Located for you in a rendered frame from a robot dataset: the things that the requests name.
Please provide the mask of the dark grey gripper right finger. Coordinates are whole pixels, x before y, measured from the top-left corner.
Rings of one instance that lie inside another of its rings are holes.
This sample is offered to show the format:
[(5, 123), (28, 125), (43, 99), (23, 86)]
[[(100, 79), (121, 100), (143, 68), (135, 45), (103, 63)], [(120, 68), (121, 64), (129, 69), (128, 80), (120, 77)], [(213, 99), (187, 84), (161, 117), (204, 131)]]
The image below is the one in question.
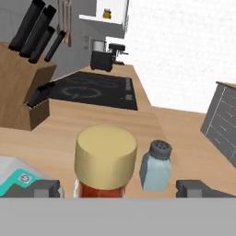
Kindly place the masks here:
[(200, 180), (177, 180), (177, 197), (196, 198), (222, 198), (232, 197), (232, 195), (220, 192), (207, 186)]

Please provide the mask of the wooden knife block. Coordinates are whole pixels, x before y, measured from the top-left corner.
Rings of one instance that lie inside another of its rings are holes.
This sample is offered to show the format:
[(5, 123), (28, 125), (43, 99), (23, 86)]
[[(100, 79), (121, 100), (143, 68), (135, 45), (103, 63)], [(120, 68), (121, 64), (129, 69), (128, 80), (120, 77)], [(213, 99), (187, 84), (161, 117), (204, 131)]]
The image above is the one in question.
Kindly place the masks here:
[(50, 115), (51, 58), (65, 36), (61, 32), (42, 54), (54, 34), (55, 13), (43, 0), (32, 0), (12, 41), (0, 42), (0, 127), (31, 131)]

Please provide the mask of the black toaster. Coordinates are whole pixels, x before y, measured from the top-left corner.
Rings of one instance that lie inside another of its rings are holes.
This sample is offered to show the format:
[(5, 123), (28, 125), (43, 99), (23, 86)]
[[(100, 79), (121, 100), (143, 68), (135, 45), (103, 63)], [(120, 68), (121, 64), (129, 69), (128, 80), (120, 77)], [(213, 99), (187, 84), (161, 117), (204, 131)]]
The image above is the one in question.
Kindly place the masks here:
[(113, 56), (112, 53), (106, 52), (105, 41), (92, 41), (92, 53), (90, 58), (90, 68), (98, 69), (106, 72), (112, 71)]

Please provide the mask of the hanging wooden utensils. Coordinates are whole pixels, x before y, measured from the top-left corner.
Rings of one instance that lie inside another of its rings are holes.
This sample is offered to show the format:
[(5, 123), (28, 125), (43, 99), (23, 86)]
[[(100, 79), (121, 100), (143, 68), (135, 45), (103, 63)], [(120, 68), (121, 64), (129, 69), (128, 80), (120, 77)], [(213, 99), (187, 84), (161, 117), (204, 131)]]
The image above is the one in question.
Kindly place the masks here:
[(57, 0), (57, 32), (63, 30), (65, 37), (63, 42), (70, 47), (72, 28), (72, 0)]

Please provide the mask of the white wall cabinet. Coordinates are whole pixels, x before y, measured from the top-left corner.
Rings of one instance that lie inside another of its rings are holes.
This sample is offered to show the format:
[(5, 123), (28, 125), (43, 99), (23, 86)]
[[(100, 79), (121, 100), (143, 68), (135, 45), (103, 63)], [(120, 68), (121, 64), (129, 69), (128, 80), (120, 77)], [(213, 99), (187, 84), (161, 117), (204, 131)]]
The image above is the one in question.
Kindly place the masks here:
[(79, 15), (107, 37), (123, 39), (126, 33), (129, 0), (96, 0), (94, 16)]

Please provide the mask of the black hob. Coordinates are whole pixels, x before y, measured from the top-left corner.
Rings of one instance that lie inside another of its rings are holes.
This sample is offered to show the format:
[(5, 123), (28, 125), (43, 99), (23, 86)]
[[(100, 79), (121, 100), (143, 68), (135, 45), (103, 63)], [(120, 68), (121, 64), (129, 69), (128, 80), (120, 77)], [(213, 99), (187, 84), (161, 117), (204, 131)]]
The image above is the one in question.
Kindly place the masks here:
[(130, 77), (76, 72), (56, 80), (49, 98), (137, 111)]

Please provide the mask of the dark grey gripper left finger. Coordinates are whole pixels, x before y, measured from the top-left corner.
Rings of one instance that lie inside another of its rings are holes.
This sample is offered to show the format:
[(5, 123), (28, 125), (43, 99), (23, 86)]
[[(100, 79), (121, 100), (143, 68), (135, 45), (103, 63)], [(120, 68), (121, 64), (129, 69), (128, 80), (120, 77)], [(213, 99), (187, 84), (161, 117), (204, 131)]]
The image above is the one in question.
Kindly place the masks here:
[(37, 180), (26, 188), (13, 184), (6, 192), (6, 197), (47, 198), (59, 197), (60, 182), (58, 180)]

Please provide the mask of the pale blue shaker grey top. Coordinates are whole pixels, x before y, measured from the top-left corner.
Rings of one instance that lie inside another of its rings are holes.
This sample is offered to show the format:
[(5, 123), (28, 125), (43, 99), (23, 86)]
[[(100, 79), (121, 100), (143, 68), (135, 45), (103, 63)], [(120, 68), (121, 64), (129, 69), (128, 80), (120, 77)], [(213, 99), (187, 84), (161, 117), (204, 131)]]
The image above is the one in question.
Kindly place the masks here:
[(164, 192), (171, 176), (171, 145), (163, 140), (153, 140), (141, 161), (139, 178), (142, 189)]

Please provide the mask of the grey drawer unit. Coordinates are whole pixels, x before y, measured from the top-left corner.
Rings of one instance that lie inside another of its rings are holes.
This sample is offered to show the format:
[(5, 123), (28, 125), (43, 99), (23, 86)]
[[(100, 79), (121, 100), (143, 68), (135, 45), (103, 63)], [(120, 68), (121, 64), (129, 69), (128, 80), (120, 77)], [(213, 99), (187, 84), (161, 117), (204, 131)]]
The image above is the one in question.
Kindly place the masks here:
[(217, 83), (200, 131), (236, 169), (236, 84)]

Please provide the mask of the white and teal box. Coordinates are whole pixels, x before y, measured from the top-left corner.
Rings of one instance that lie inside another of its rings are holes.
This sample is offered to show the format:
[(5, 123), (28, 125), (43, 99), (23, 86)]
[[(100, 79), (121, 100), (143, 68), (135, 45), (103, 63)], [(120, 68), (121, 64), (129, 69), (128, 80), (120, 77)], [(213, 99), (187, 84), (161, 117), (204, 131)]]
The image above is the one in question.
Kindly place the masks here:
[(47, 179), (47, 176), (27, 162), (19, 158), (0, 156), (0, 196), (4, 196), (13, 184), (27, 188), (40, 179)]

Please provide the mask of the red bottle with tan cap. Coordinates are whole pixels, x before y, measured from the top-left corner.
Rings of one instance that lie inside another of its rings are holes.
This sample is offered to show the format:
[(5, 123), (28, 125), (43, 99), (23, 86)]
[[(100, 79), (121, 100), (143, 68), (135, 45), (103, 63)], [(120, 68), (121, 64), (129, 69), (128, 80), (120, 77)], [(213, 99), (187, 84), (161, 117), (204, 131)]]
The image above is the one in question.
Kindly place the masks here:
[(74, 198), (123, 198), (136, 164), (137, 143), (126, 129), (95, 124), (77, 135)]

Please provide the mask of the black coffee machine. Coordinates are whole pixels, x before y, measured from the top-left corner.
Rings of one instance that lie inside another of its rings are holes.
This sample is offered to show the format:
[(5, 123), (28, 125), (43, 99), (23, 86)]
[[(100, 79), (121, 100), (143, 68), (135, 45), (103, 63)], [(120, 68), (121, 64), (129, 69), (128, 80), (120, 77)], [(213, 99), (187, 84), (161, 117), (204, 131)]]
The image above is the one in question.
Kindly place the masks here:
[(118, 61), (119, 54), (125, 54), (125, 46), (123, 44), (110, 43), (109, 52), (112, 54), (112, 60), (115, 65), (124, 65), (122, 61)]

